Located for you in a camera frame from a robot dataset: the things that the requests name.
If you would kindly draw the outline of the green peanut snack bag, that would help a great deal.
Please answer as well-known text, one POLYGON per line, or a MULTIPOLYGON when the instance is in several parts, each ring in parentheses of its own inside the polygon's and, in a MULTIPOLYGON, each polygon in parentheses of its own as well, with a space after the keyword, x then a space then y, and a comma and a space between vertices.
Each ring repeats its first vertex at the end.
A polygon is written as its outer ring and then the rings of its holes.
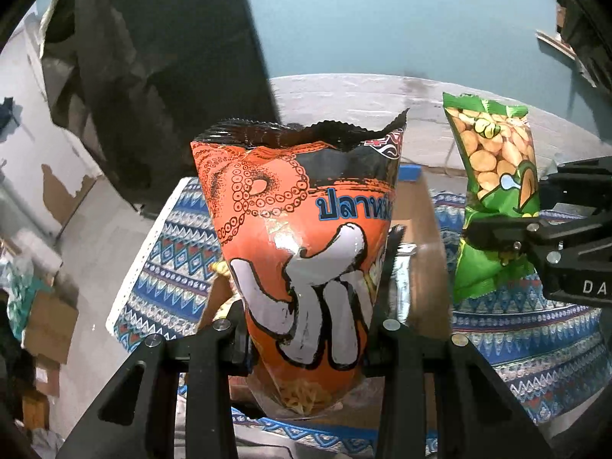
MULTIPOLYGON (((448 92, 443 108, 468 177, 464 225, 499 216, 537 216, 538 176, 528 108, 448 92)), ((527 257, 516 250, 482 251, 462 237, 453 299, 460 303, 488 294, 533 272, 527 257)))

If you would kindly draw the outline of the orange squid snack bag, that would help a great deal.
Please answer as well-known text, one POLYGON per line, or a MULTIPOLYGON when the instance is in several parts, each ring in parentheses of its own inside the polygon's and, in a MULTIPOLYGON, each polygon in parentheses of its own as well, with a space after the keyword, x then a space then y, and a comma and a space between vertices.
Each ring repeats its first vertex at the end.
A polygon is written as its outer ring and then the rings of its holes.
POLYGON ((406 124, 230 118, 192 141, 258 354, 255 390, 291 417, 317 415, 360 380, 406 124))

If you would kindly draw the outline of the blue patterned tablecloth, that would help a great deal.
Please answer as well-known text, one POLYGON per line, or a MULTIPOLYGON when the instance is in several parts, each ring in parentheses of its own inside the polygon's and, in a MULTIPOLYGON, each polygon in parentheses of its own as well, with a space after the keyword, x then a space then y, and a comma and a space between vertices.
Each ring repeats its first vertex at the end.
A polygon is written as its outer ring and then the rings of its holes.
MULTIPOLYGON (((110 335, 134 350, 152 334, 169 340, 195 333, 205 312, 226 314, 211 291, 220 248, 199 180, 183 178, 171 193, 122 281, 106 321, 110 335)), ((537 425, 556 420, 611 377, 611 353, 596 308, 549 301, 530 275, 456 305, 452 327, 493 366, 537 425)), ((316 429, 232 415, 245 456, 373 456, 373 431, 316 429)))

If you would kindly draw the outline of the blue cardboard box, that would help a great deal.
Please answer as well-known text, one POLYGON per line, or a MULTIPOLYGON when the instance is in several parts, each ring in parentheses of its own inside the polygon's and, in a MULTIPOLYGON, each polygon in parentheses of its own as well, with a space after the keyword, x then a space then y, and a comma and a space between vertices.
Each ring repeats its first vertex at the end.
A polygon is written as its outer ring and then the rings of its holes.
MULTIPOLYGON (((410 311, 408 324, 416 333, 427 338, 446 340, 450 337, 449 276, 446 254, 439 225, 430 200, 427 180, 421 172, 416 179, 400 181, 397 186, 396 209, 393 225, 405 226, 402 245, 414 244, 411 256, 399 256, 396 263, 408 264, 410 273, 410 311)), ((202 315, 198 330, 210 326, 202 315)), ((268 417, 280 417, 280 407, 272 401, 260 408, 256 396, 261 385, 253 376, 232 376, 228 379, 230 401, 246 415, 255 417, 264 412, 268 417)), ((437 430, 437 406, 434 376, 424 375, 427 428, 437 430)), ((374 429, 380 424, 383 396, 383 378, 363 379, 358 386, 339 402, 303 423, 343 425, 353 428, 374 429)))

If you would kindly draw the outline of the brown boxes on floor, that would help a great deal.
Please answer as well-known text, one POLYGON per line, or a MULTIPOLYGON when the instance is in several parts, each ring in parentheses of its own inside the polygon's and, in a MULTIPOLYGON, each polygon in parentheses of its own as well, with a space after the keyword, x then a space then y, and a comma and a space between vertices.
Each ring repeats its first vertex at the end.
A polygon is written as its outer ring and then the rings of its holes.
POLYGON ((50 398, 60 395, 59 372, 67 363, 78 310, 53 292, 35 293, 23 331, 23 347, 33 356, 32 391, 22 397, 25 428, 49 427, 50 398))

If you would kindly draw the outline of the black hanging cloth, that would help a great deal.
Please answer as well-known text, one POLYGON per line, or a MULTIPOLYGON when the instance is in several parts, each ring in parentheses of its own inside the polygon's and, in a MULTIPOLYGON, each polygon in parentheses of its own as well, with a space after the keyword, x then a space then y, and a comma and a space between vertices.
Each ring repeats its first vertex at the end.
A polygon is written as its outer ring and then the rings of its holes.
POLYGON ((278 117, 248 0, 56 0, 41 65, 53 122, 150 210, 208 127, 278 117))

